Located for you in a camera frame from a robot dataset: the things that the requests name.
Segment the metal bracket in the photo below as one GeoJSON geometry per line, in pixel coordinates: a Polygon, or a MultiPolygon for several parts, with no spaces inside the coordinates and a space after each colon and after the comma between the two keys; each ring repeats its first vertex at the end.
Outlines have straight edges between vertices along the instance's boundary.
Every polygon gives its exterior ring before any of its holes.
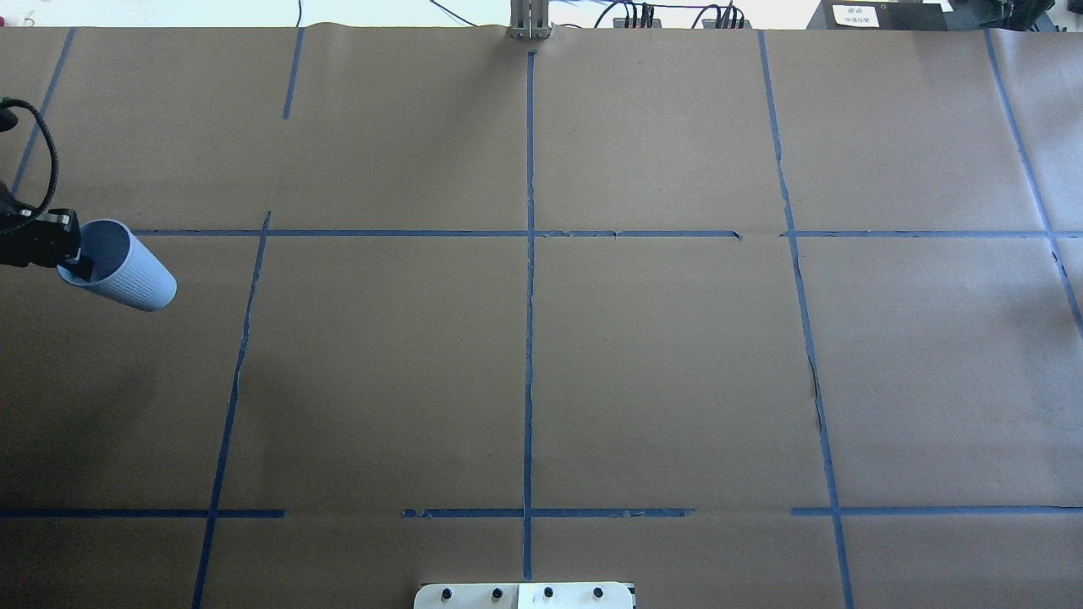
{"type": "Polygon", "coordinates": [[[617,582],[428,584],[414,609],[635,609],[635,589],[617,582]]]}
{"type": "Polygon", "coordinates": [[[544,40],[551,33],[549,0],[511,0],[512,38],[544,40]]]}

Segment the blue cup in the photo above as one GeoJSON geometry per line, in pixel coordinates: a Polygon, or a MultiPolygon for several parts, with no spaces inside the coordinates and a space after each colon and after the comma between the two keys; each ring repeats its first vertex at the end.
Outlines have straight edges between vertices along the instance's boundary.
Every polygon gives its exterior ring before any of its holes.
{"type": "Polygon", "coordinates": [[[80,228],[81,252],[94,262],[90,281],[56,268],[65,282],[134,307],[157,311],[177,294],[177,280],[135,235],[116,220],[94,220],[80,228]]]}

